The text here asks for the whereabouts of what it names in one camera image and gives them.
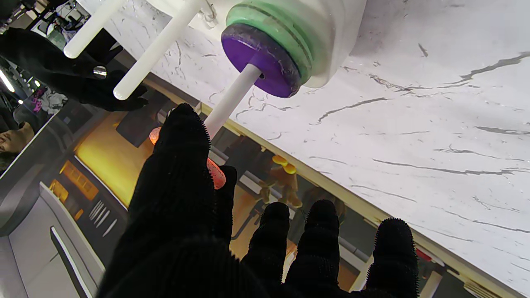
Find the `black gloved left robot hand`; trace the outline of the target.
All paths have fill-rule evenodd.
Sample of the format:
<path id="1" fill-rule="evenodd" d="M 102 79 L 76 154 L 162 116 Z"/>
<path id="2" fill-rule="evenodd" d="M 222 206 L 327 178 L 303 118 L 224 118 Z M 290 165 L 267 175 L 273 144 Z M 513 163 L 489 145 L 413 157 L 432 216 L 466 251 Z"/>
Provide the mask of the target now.
<path id="1" fill-rule="evenodd" d="M 418 257 L 401 219 L 378 227 L 364 290 L 338 285 L 340 223 L 333 202 L 307 214 L 297 256 L 282 279 L 289 209 L 266 207 L 243 259 L 230 251 L 237 171 L 221 166 L 214 188 L 206 161 L 210 138 L 189 104 L 161 128 L 140 172 L 128 221 L 99 284 L 98 298 L 417 298 Z"/>

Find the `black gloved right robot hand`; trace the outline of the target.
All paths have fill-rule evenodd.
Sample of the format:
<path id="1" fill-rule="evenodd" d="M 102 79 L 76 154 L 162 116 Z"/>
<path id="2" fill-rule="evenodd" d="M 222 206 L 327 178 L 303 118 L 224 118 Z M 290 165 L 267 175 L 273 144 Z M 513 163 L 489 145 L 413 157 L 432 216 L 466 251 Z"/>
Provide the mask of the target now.
<path id="1" fill-rule="evenodd" d="M 28 71 L 52 90 L 68 99 L 90 104 L 107 111 L 133 111 L 148 104 L 143 98 L 146 87 L 136 87 L 125 100 L 114 96 L 114 88 L 125 72 L 108 70 L 105 76 L 94 73 L 95 68 L 106 68 L 87 53 L 68 58 L 50 40 L 38 33 L 9 28 L 1 34 L 1 57 Z"/>

